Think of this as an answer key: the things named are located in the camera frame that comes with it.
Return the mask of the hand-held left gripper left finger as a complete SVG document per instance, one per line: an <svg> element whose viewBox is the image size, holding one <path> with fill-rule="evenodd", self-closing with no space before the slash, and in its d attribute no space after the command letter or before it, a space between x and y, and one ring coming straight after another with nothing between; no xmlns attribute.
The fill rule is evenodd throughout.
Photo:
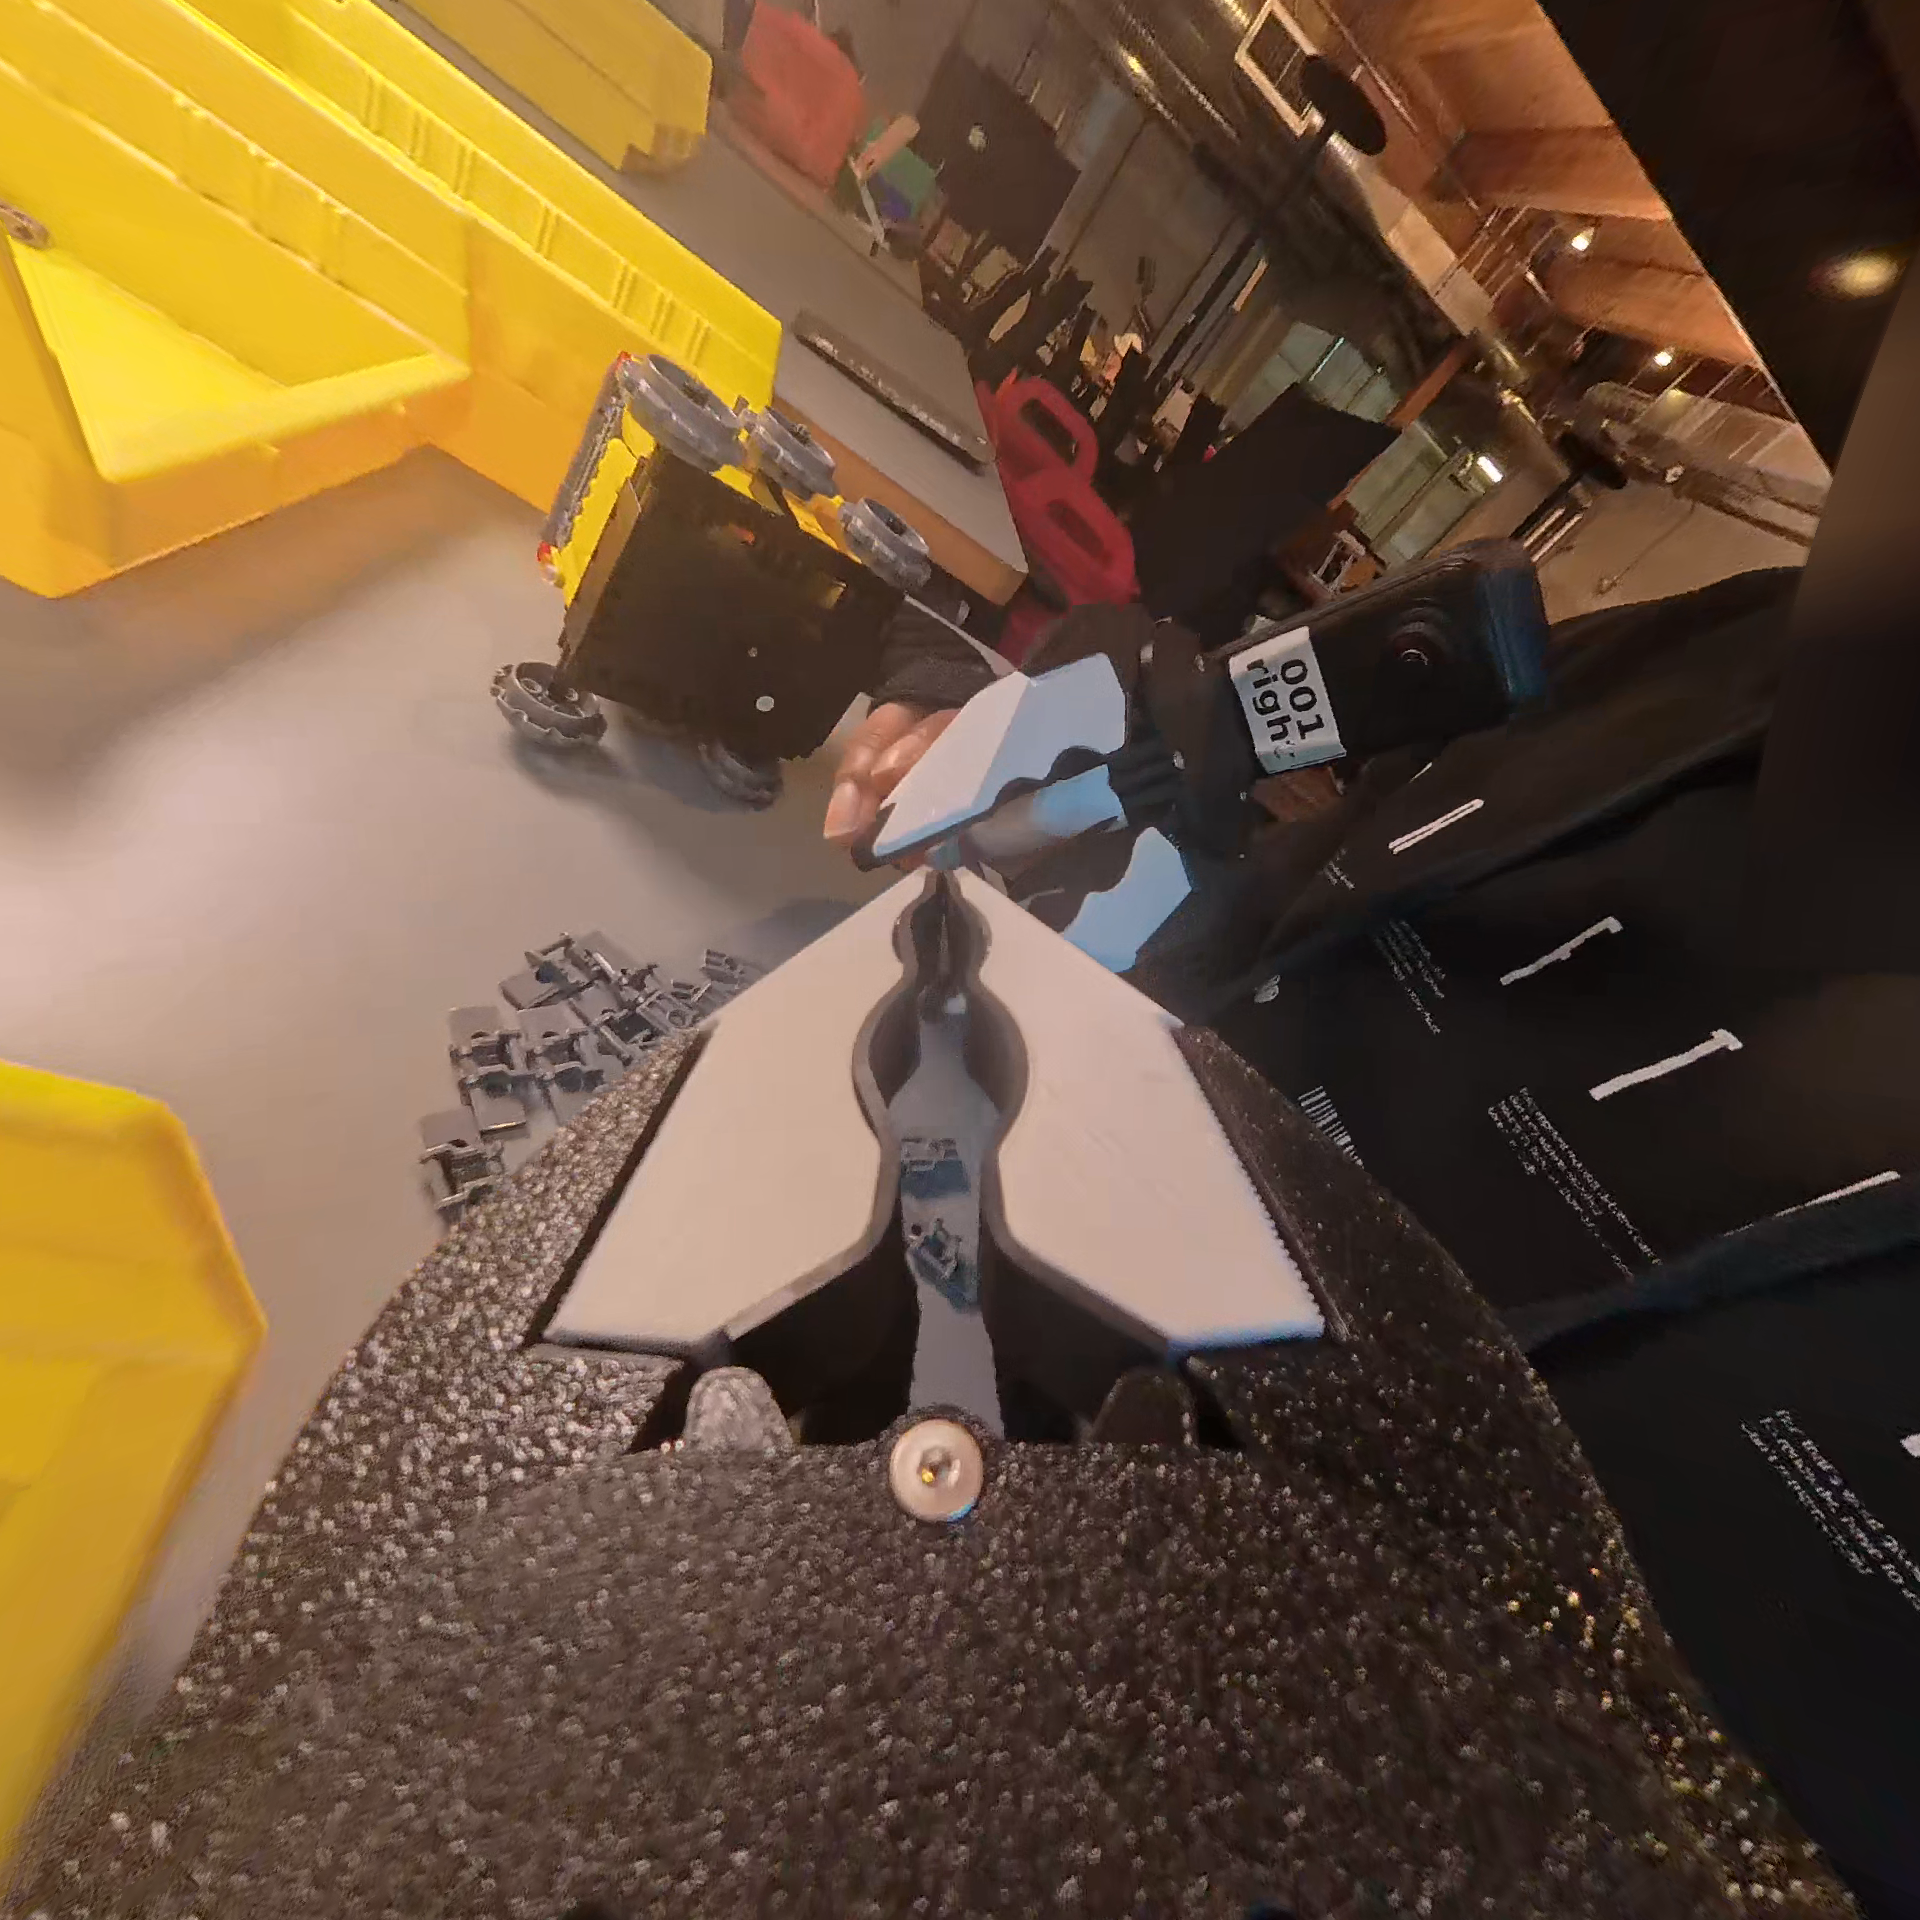
<svg viewBox="0 0 1920 1920"><path fill-rule="evenodd" d="M569 1261L542 1343L736 1366L811 1444L907 1408L920 1292L891 1098L920 1063L943 882L911 874L697 1032Z"/></svg>

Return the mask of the person's right forearm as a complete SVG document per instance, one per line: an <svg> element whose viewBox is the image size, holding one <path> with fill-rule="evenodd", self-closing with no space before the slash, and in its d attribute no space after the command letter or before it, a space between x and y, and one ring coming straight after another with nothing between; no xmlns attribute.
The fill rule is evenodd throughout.
<svg viewBox="0 0 1920 1920"><path fill-rule="evenodd" d="M963 709L1003 672L990 647L905 596L881 628L868 700L926 719Z"/></svg>

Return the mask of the red plastic container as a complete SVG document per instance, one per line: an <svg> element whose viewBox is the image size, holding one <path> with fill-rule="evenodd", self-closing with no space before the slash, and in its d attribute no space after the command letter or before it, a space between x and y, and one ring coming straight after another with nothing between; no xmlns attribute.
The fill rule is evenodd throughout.
<svg viewBox="0 0 1920 1920"><path fill-rule="evenodd" d="M995 649L1022 666L1066 612L1140 600L1130 529L1095 492L1098 439L1052 383L1008 374L973 385L995 470L1024 553Z"/></svg>

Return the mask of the small grey track link cluster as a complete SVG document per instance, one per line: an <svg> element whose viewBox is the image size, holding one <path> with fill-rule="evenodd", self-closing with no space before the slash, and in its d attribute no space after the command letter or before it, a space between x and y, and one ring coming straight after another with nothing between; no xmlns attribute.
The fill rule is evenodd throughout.
<svg viewBox="0 0 1920 1920"><path fill-rule="evenodd" d="M491 1000L449 1010L451 1106L419 1120L416 1163L440 1225L462 1221L551 1132L763 976L756 960L711 946L676 976L601 930L563 933L527 952ZM955 1135L923 1125L900 1142L907 1268L955 1313L979 1308L969 1158Z"/></svg>

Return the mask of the black toy vehicle model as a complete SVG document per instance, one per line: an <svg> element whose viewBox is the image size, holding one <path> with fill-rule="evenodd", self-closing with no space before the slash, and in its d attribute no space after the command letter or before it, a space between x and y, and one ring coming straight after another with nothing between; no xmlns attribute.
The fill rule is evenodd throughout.
<svg viewBox="0 0 1920 1920"><path fill-rule="evenodd" d="M934 574L905 519L840 492L803 422L630 351L597 389L538 562L562 599L555 658L491 676L504 722L586 751L625 709L751 808L871 692L889 628Z"/></svg>

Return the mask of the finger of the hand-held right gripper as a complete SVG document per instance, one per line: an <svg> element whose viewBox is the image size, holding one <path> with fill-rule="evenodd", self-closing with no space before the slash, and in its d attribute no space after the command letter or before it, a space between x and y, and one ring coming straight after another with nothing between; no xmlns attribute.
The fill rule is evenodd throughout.
<svg viewBox="0 0 1920 1920"><path fill-rule="evenodd" d="M973 824L973 866L1002 892L1113 975L1187 902L1184 853L1136 824L1108 772L1038 787Z"/></svg>
<svg viewBox="0 0 1920 1920"><path fill-rule="evenodd" d="M854 843L861 871L958 849L993 823L1030 826L1035 797L1110 793L1130 697L1113 661L1091 655L1041 674L1009 672L969 698L875 807Z"/></svg>

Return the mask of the person's right hand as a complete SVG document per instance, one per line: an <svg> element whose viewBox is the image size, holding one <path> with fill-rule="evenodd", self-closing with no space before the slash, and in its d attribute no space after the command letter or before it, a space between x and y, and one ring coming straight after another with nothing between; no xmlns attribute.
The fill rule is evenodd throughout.
<svg viewBox="0 0 1920 1920"><path fill-rule="evenodd" d="M881 703L848 735L838 756L822 837L849 850L874 826L880 807L947 732L958 709Z"/></svg>

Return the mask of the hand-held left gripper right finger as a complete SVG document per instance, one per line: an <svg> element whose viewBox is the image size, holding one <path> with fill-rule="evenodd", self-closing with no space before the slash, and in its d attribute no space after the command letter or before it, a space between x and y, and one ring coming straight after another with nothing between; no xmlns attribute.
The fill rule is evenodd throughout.
<svg viewBox="0 0 1920 1920"><path fill-rule="evenodd" d="M1003 1437L1068 1444L1130 1375L1326 1338L1184 1024L969 874L947 956L993 1111L978 1308Z"/></svg>

